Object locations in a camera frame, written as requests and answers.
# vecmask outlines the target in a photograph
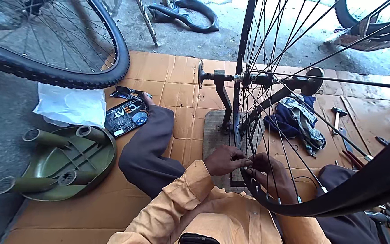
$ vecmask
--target hand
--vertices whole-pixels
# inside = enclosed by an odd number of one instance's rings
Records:
[[[204,160],[205,167],[210,175],[226,175],[234,169],[252,165],[252,161],[245,158],[242,151],[236,147],[222,145]]]
[[[293,182],[287,174],[284,165],[278,160],[268,157],[265,152],[258,153],[249,158],[252,160],[252,169],[246,172],[251,174],[273,198],[281,198],[282,204],[297,204],[297,195]]]

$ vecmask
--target dark gray pants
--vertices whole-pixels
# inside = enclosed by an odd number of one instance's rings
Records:
[[[185,171],[177,160],[161,156],[168,146],[173,126],[174,114],[171,110],[151,105],[147,123],[135,133],[120,156],[119,166],[126,179],[151,199]],[[330,164],[321,169],[318,179],[330,191],[354,173]],[[380,242],[374,222],[363,212],[317,220],[333,244]]]

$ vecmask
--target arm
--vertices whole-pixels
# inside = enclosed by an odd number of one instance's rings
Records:
[[[200,204],[213,189],[210,175],[225,175],[252,162],[241,158],[243,153],[235,147],[223,146],[203,160],[195,160],[185,173],[154,198],[133,219],[124,232],[111,236],[108,244],[121,243],[165,243],[180,218]]]
[[[250,158],[255,168],[255,178],[273,198],[277,198],[276,189],[283,204],[298,204],[297,195],[293,183],[286,173],[284,165],[274,158],[269,158],[266,153],[259,153]],[[284,235],[286,243],[305,243],[305,244],[329,244],[322,228],[316,218],[308,217],[290,217],[277,214],[279,225]]]

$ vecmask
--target metal bracket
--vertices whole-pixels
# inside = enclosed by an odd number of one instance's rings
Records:
[[[221,133],[227,135],[230,133],[231,102],[225,90],[225,70],[215,69],[213,72],[213,83],[216,86],[216,92],[225,106],[224,120],[222,121]]]

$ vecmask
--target black package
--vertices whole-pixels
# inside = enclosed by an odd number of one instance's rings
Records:
[[[117,86],[111,96],[128,99],[106,111],[105,128],[115,138],[147,122],[148,107],[142,98],[142,91]]]

